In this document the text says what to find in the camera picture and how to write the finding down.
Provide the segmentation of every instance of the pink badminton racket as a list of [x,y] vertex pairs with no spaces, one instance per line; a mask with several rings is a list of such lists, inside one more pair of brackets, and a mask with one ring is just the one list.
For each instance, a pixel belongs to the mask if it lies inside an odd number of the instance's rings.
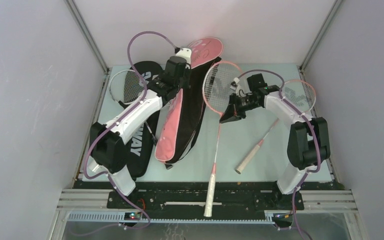
[[[313,86],[305,81],[299,79],[293,79],[285,82],[282,95],[293,103],[300,111],[307,113],[313,109],[316,103],[316,91]],[[276,126],[279,119],[276,119],[271,125],[270,129],[264,134],[264,137],[249,151],[249,153],[242,159],[242,161],[234,169],[238,174],[241,174],[245,167],[251,162],[255,154],[259,151],[261,145],[270,131]]]
[[[214,64],[206,73],[202,85],[202,96],[205,104],[215,113],[222,117],[229,105],[229,96],[234,93],[230,88],[234,78],[241,74],[241,69],[229,62],[219,61]],[[217,143],[215,145],[214,163],[208,182],[208,192],[205,201],[204,217],[210,218],[213,212],[213,199],[216,187],[216,162],[217,151],[219,150],[221,124],[218,124]]]

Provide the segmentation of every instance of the racket shaft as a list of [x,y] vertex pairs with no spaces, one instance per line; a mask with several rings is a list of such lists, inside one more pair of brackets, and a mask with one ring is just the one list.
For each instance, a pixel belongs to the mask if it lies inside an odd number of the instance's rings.
[[216,189],[216,174],[211,173],[208,182],[208,191],[206,193],[204,217],[210,218],[213,214],[214,191]]
[[246,157],[239,163],[239,165],[234,169],[238,174],[241,174],[245,167],[251,162],[253,157],[256,155],[258,150],[260,149],[260,145],[257,144],[255,147],[246,155]]

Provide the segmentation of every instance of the racket handle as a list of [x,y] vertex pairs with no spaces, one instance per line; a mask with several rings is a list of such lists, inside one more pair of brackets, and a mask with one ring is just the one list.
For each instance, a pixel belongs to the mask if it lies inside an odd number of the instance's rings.
[[255,147],[246,155],[246,157],[239,163],[239,165],[234,169],[238,174],[241,174],[244,168],[251,162],[253,157],[256,155],[258,150],[260,149],[260,145],[257,144]]
[[211,176],[209,177],[209,182],[208,182],[208,191],[206,193],[204,217],[211,218],[213,214],[213,200],[214,200],[215,189],[216,189],[216,174],[211,173]]

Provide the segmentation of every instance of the racket grip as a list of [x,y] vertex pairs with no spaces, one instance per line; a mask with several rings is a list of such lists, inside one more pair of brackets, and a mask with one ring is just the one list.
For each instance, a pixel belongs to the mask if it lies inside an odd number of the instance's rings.
[[239,165],[234,169],[238,174],[241,174],[244,168],[251,162],[255,154],[260,149],[260,145],[255,145],[255,147],[246,155],[246,157],[239,163]]
[[211,218],[213,214],[213,200],[214,200],[215,189],[216,189],[216,174],[211,173],[211,176],[209,177],[209,182],[208,182],[208,191],[206,193],[204,217]]

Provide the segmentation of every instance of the white badminton racket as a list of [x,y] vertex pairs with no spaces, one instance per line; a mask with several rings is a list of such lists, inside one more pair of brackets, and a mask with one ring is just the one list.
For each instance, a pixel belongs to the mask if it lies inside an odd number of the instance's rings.
[[[130,69],[122,70],[114,74],[109,80],[109,95],[112,100],[120,104],[123,108],[133,103],[144,91],[144,85],[141,82],[136,72]],[[158,139],[152,132],[149,124],[145,121],[146,128],[152,135],[154,144],[157,144]]]
[[[293,79],[285,82],[282,95],[286,97],[289,102],[293,103],[300,111],[307,113],[313,109],[314,104],[316,103],[316,91],[313,86],[308,84],[305,81],[299,79]],[[264,140],[270,131],[276,126],[279,122],[279,119],[276,119],[271,125],[270,129],[264,134],[263,138],[254,146],[254,148],[249,151],[249,153],[242,159],[242,161],[234,169],[238,174],[241,174],[245,167],[251,162],[253,157],[259,151],[261,145],[263,145]]]
[[[229,62],[219,61],[214,64],[206,73],[202,85],[202,96],[205,104],[215,113],[222,117],[229,105],[229,96],[234,93],[230,88],[234,78],[241,74],[241,69]],[[218,124],[217,143],[215,145],[214,163],[208,182],[208,192],[205,201],[204,217],[211,217],[213,212],[213,199],[216,187],[216,162],[217,151],[219,150],[221,124]]]

